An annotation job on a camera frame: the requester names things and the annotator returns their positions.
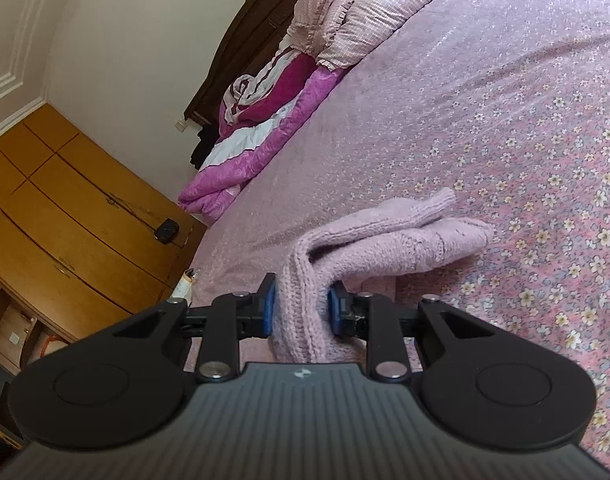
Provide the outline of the pink knitted sweater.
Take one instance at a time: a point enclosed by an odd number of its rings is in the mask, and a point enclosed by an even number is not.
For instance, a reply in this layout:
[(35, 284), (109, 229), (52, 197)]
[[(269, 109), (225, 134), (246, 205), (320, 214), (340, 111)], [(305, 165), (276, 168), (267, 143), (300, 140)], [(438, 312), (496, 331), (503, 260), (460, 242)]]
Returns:
[(277, 275), (270, 337), (276, 360), (364, 361), (366, 347), (357, 337), (332, 333), (332, 284), (369, 284), (377, 294), (390, 295), (398, 276), (430, 272), (480, 252), (494, 229), (482, 220), (450, 216), (455, 200), (449, 188), (424, 200), (392, 198), (299, 237)]

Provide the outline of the white paper roll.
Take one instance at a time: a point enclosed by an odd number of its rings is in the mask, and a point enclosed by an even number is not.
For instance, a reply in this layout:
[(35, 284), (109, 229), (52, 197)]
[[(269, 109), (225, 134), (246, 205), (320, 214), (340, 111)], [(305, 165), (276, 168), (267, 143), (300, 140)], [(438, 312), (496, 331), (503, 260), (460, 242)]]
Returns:
[(186, 269), (181, 278), (174, 288), (174, 291), (170, 294), (171, 298), (183, 299), (188, 306), (192, 304), (193, 297), (193, 285), (196, 281), (196, 272), (193, 268)]

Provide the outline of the orange wooden wardrobe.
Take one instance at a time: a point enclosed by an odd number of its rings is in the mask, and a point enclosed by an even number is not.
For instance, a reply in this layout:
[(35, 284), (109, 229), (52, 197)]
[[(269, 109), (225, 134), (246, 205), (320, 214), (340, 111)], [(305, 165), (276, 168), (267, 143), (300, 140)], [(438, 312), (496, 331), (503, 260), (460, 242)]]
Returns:
[[(179, 244), (106, 194), (180, 224)], [(54, 107), (0, 136), (0, 366), (17, 373), (167, 298), (205, 226)]]

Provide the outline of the pink floral bed sheet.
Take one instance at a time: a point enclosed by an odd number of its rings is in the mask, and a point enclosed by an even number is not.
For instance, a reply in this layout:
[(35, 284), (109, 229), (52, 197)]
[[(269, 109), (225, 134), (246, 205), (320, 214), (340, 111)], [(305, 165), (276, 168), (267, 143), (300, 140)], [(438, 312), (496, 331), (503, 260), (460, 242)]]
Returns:
[(305, 232), (441, 188), (496, 230), (400, 278), (579, 363), (610, 467), (610, 0), (433, 0), (354, 67), (207, 231), (196, 304), (255, 288)]

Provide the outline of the magenta and white quilt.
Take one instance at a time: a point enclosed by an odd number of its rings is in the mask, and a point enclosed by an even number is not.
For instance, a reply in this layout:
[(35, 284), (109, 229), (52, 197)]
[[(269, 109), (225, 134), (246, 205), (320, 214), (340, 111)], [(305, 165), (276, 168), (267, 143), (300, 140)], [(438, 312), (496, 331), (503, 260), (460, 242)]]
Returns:
[(217, 142), (178, 205), (214, 223), (345, 76), (292, 47), (284, 47), (257, 75), (243, 75), (224, 92)]

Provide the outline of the pale pink ruffled pillow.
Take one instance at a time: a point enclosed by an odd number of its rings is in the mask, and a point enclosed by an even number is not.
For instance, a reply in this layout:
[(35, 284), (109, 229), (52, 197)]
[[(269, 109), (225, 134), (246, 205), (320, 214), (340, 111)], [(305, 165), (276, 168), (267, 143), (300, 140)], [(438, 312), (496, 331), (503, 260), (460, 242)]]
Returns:
[(280, 42), (328, 70), (359, 63), (433, 0), (297, 0)]

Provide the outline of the dark wooden headboard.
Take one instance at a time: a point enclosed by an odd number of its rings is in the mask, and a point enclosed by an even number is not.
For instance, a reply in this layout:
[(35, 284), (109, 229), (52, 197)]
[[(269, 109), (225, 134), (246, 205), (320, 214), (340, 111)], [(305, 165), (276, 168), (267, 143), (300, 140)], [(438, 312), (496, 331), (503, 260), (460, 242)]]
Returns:
[(297, 0), (245, 0), (214, 55), (212, 65), (184, 117), (201, 126), (216, 125), (229, 84), (254, 74), (271, 60), (291, 24)]

